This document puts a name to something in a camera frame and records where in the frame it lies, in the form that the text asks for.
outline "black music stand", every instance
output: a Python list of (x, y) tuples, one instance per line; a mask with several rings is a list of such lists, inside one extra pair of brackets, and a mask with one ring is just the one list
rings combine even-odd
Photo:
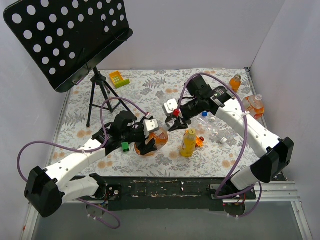
[[(4, 20), (58, 93), (69, 91), (94, 71), (87, 127), (95, 86), (109, 90), (97, 65), (133, 35), (124, 0), (20, 0), (4, 10)], [(120, 104), (130, 109), (120, 100)]]

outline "white wall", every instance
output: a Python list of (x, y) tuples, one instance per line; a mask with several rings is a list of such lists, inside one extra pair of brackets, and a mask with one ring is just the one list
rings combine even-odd
[(285, 0), (125, 0), (133, 36), (100, 69), (251, 66)]
[(268, 127), (295, 143), (285, 174), (297, 184), (314, 239), (320, 239), (319, 12), (319, 0), (286, 0), (252, 66)]
[[(0, 12), (15, 0), (1, 0)], [(0, 239), (17, 240), (26, 219), (25, 182), (17, 155), (27, 143), (52, 141), (66, 95), (56, 93), (3, 19), (0, 19)], [(31, 146), (22, 171), (44, 167), (50, 147)]]

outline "yellow bottle cap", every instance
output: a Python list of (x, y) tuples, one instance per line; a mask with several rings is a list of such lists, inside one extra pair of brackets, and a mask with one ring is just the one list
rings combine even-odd
[(188, 133), (190, 135), (195, 135), (196, 134), (196, 130), (194, 128), (189, 129)]

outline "table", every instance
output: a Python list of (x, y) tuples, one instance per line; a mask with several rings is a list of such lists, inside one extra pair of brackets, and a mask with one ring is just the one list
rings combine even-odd
[[(108, 83), (112, 85), (109, 78), (111, 72), (113, 71), (101, 71), (107, 77)], [(242, 77), (242, 84), (238, 91), (240, 98), (253, 94), (252, 86), (243, 69), (121, 70), (121, 75), (124, 79), (130, 79), (130, 84), (116, 89), (116, 92), (119, 96), (132, 100), (146, 112), (150, 112), (161, 126), (166, 119), (162, 109), (163, 104), (169, 99), (178, 99), (187, 79), (199, 72), (212, 74), (225, 83), (239, 74)], [(86, 127), (92, 88), (91, 77), (93, 72), (72, 89), (58, 134), (58, 144), (79, 148), (101, 128), (100, 109), (96, 107), (92, 110), (91, 126)], [(212, 88), (220, 85), (207, 76), (204, 78)], [(97, 87), (94, 104), (101, 105), (103, 101), (103, 95)], [(143, 114), (131, 104), (128, 104), (128, 107), (138, 119), (143, 117)], [(122, 110), (124, 110), (122, 105), (114, 113), (106, 110), (104, 122), (112, 122)], [(243, 139), (223, 121), (217, 120), (214, 125), (228, 139), (226, 144), (220, 145), (210, 138), (210, 131), (198, 124), (197, 119), (193, 120), (191, 126), (196, 128), (197, 135), (204, 137), (205, 142), (204, 147), (197, 148), (192, 157), (180, 156), (179, 148), (185, 131), (177, 130), (168, 134), (168, 143), (154, 156), (139, 156), (132, 143), (129, 152), (123, 152), (119, 148), (84, 169), (80, 175), (97, 173), (101, 176), (124, 177), (225, 177), (238, 157)], [(56, 148), (49, 164), (54, 164), (69, 154), (70, 152)], [(250, 166), (257, 159), (254, 151), (248, 146), (236, 171)]]

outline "leaf pattern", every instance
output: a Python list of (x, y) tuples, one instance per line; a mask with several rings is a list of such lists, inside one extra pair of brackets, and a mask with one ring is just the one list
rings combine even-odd
[[(111, 72), (113, 71), (101, 71), (107, 77), (107, 82), (112, 86), (112, 82), (109, 79), (109, 73)], [(178, 99), (184, 83), (195, 73), (206, 72), (214, 74), (225, 83), (229, 83), (234, 75), (240, 74), (242, 77), (242, 84), (238, 91), (240, 98), (243, 99), (253, 94), (246, 72), (241, 69), (198, 68), (184, 70), (123, 70), (120, 72), (124, 78), (130, 79), (130, 84), (114, 90), (119, 96), (132, 100), (140, 108), (150, 112), (158, 120), (160, 126), (166, 120), (162, 108), (163, 104), (169, 99)], [(90, 72), (80, 85), (73, 87), (57, 139), (58, 144), (77, 149), (100, 130), (100, 110), (96, 107), (92, 109), (91, 126), (89, 128), (86, 126), (92, 88), (90, 79), (92, 77), (93, 72)], [(212, 88), (219, 86), (217, 82), (207, 76), (204, 76), (204, 79)], [(184, 96), (189, 97), (190, 94), (186, 92)], [(95, 89), (93, 102), (96, 105), (101, 105), (104, 102), (104, 97), (99, 87)], [(115, 106), (117, 102), (117, 100), (113, 100), (111, 104)], [(141, 119), (143, 115), (134, 106), (127, 105), (138, 119)], [(105, 110), (103, 112), (104, 123), (113, 122), (115, 116), (122, 110), (124, 110), (123, 106), (119, 106), (113, 113)], [(196, 129), (199, 137), (204, 137), (204, 146), (197, 149), (191, 157), (180, 156), (179, 147), (185, 131), (177, 130), (168, 133), (169, 142), (153, 156), (139, 156), (132, 143), (129, 152), (122, 152), (121, 149), (117, 149), (104, 159), (84, 169), (79, 175), (87, 176), (97, 173), (101, 176), (124, 177), (225, 177), (238, 157), (242, 146), (242, 138), (221, 120), (210, 123), (213, 125), (210, 126), (209, 123), (206, 123), (209, 125), (204, 125), (203, 119), (200, 118), (201, 116), (193, 118), (191, 127)], [(213, 141), (210, 127), (219, 128), (228, 141), (224, 145)], [(54, 153), (50, 164), (54, 164), (70, 154), (59, 148), (56, 148)], [(257, 157), (253, 150), (247, 147), (236, 171), (251, 165), (256, 160)]]

